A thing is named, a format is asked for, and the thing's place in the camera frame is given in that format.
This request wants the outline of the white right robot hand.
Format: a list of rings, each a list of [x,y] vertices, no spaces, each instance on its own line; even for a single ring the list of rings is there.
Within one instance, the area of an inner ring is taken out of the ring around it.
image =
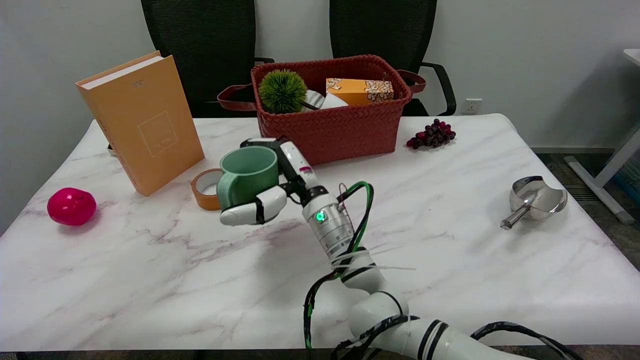
[[[332,219],[336,200],[320,184],[313,167],[292,141],[247,139],[220,161],[216,194],[226,226],[265,224],[277,217],[292,195],[314,223]]]

